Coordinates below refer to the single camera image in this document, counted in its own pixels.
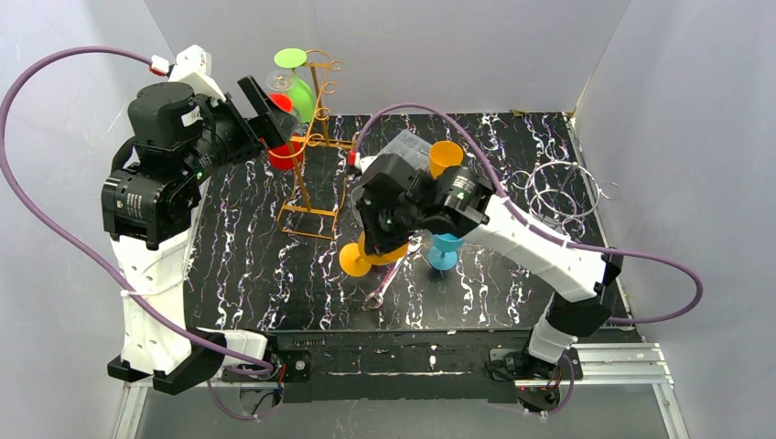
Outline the orange glass yellow base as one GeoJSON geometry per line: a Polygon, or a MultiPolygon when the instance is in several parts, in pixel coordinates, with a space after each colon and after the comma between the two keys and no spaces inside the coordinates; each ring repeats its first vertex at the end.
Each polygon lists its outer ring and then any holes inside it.
{"type": "Polygon", "coordinates": [[[451,141],[438,141],[429,150],[429,172],[438,178],[451,166],[459,166],[463,160],[463,149],[451,141]]]}

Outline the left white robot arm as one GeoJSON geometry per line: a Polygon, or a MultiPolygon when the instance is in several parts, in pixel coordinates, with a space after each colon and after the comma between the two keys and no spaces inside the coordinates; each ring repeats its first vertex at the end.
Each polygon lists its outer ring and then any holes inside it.
{"type": "Polygon", "coordinates": [[[267,377],[274,365],[265,358],[265,335],[187,325],[184,277],[209,179],[287,144],[298,119],[249,76],[239,86],[255,115],[242,116],[211,77],[210,53],[197,45],[173,63],[153,57],[151,70],[163,80],[129,103],[133,135],[114,156],[101,194],[103,226],[126,281],[124,344],[108,374],[148,378],[169,395],[224,369],[267,377]]]}

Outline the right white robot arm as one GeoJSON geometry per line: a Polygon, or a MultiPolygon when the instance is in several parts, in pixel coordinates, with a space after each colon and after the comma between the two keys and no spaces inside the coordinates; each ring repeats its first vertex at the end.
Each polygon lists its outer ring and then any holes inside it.
{"type": "Polygon", "coordinates": [[[522,352],[502,364],[514,378],[552,377],[565,351],[611,317],[606,290],[621,272],[621,257],[575,249],[544,224],[512,214],[512,203],[486,177],[462,165],[434,177],[398,154],[351,153],[348,164],[358,178],[353,204],[363,255],[395,253],[427,230],[489,248],[553,288],[522,352]]]}

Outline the orange glass yellow foot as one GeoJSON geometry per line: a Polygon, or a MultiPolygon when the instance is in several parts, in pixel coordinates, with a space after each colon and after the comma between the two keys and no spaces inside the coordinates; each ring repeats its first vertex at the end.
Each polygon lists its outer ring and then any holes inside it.
{"type": "Polygon", "coordinates": [[[365,235],[362,232],[355,242],[351,242],[339,251],[339,266],[342,271],[352,277],[363,277],[373,266],[387,265],[397,262],[408,253],[409,243],[397,250],[385,254],[369,255],[365,248],[365,235]]]}

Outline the blue wine glass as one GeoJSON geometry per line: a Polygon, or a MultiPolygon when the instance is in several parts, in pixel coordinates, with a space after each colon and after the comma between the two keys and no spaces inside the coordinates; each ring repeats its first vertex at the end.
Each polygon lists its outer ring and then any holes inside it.
{"type": "Polygon", "coordinates": [[[452,234],[433,234],[432,247],[428,252],[429,264],[436,270],[448,271],[458,263],[458,250],[464,241],[452,234]]]}

